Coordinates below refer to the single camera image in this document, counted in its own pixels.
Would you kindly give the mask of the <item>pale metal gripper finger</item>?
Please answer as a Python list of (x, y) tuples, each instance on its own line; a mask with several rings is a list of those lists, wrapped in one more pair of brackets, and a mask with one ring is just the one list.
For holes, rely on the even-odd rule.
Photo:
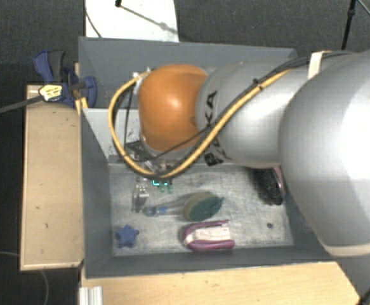
[(135, 183), (135, 187), (133, 190), (133, 195), (131, 198), (131, 211), (133, 213), (139, 213), (141, 209), (141, 184), (140, 181), (137, 179)]
[(148, 190), (148, 187), (146, 184), (142, 184), (140, 186), (140, 210), (143, 211), (143, 209), (146, 207), (146, 202), (150, 197), (150, 193)]

